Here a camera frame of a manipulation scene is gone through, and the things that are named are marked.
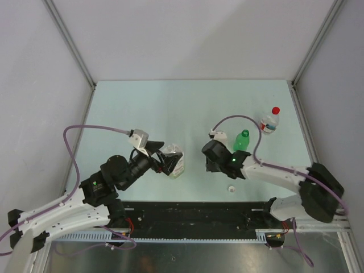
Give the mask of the clear bottle with red label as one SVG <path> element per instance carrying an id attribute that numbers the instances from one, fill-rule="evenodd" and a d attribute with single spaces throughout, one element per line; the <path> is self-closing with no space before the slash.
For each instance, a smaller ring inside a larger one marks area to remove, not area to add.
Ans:
<path id="1" fill-rule="evenodd" d="M 265 133 L 273 133 L 279 125 L 279 114 L 268 113 L 260 119 L 260 129 Z"/>

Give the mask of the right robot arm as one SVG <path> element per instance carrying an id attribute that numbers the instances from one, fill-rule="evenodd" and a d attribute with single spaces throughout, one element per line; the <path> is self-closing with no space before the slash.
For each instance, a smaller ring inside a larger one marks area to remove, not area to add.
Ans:
<path id="1" fill-rule="evenodd" d="M 294 193 L 267 202 L 262 221 L 268 228 L 276 228 L 282 221 L 305 215 L 323 223 L 333 221 L 344 188 L 324 165 L 313 163 L 303 168 L 274 168 L 272 164 L 256 162 L 249 152 L 231 153 L 217 140 L 209 141 L 202 153 L 206 157 L 208 172 L 222 172 L 231 179 L 261 180 Z"/>

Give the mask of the red bottle cap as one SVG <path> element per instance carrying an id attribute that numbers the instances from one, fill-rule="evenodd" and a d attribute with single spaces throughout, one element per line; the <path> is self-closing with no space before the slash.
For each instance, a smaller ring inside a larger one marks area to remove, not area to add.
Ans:
<path id="1" fill-rule="evenodd" d="M 279 107 L 273 107 L 272 108 L 272 114 L 278 115 L 279 113 L 280 113 L 280 108 Z"/>

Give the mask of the green plastic bottle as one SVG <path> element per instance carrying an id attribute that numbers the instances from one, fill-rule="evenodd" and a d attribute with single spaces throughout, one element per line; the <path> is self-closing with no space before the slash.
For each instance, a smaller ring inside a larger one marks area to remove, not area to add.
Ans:
<path id="1" fill-rule="evenodd" d="M 250 132 L 247 129 L 244 129 L 241 133 L 239 133 L 236 136 L 233 144 L 233 150 L 247 151 L 249 144 L 250 144 Z"/>

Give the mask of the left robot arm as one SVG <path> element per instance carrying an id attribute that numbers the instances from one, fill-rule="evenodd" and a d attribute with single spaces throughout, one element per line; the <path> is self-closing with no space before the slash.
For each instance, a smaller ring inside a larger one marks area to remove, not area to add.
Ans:
<path id="1" fill-rule="evenodd" d="M 145 153 L 132 150 L 130 159 L 121 155 L 110 157 L 100 170 L 82 181 L 73 191 L 48 203 L 43 208 L 24 212 L 8 212 L 11 248 L 32 231 L 32 252 L 62 235 L 106 226 L 120 227 L 128 216 L 118 191 L 127 190 L 148 170 L 170 175 L 183 158 L 181 151 L 162 151 L 163 142 L 148 141 Z"/>

